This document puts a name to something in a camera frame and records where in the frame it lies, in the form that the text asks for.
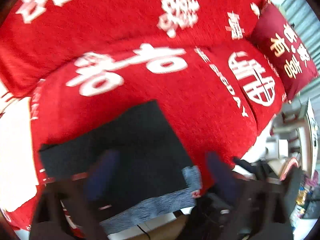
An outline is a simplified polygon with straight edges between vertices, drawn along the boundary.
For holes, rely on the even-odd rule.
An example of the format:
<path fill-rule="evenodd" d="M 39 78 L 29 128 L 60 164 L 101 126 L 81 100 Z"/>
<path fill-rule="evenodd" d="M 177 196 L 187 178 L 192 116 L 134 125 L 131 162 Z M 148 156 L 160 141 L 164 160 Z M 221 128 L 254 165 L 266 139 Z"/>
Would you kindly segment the black pants with grey waistband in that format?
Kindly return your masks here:
<path fill-rule="evenodd" d="M 106 150 L 120 153 L 119 165 L 108 192 L 89 202 L 84 182 Z M 199 168 L 155 101 L 132 107 L 73 140 L 43 145 L 39 154 L 49 178 L 76 176 L 76 185 L 108 234 L 194 206 L 193 193 L 202 187 Z"/>

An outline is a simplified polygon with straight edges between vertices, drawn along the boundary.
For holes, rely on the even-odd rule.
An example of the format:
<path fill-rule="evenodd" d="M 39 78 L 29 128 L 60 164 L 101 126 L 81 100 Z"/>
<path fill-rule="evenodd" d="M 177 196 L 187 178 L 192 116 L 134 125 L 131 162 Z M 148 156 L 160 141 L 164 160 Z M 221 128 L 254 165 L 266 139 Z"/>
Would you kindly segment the white shelf with clutter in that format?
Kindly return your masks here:
<path fill-rule="evenodd" d="M 319 146 L 318 124 L 311 101 L 308 100 L 291 116 L 291 120 L 285 120 L 282 125 L 271 129 L 273 134 L 266 140 L 265 155 L 283 184 L 284 202 L 289 215 L 295 209 L 303 176 L 313 178 Z"/>

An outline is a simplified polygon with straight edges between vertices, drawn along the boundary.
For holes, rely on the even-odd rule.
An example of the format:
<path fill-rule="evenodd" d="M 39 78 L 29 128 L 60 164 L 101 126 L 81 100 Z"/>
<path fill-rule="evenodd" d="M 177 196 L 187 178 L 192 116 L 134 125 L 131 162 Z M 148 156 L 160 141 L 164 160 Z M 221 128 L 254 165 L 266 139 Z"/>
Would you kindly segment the red sofa cover with characters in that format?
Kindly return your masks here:
<path fill-rule="evenodd" d="M 30 230 L 49 178 L 39 151 L 73 140 L 132 107 L 158 103 L 202 187 L 206 156 L 242 157 L 287 99 L 267 57 L 247 39 L 267 0 L 18 0 L 1 24 L 1 81 L 25 103 L 31 177 L 3 207 Z"/>

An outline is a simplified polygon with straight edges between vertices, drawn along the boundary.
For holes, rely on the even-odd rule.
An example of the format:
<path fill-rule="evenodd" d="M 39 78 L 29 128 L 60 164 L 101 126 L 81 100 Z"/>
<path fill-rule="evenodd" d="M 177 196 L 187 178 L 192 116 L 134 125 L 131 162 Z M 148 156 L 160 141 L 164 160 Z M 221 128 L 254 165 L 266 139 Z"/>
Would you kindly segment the dark red pillow gold text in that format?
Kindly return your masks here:
<path fill-rule="evenodd" d="M 318 76 L 306 46 L 273 4 L 263 8 L 249 39 L 276 69 L 288 100 Z"/>

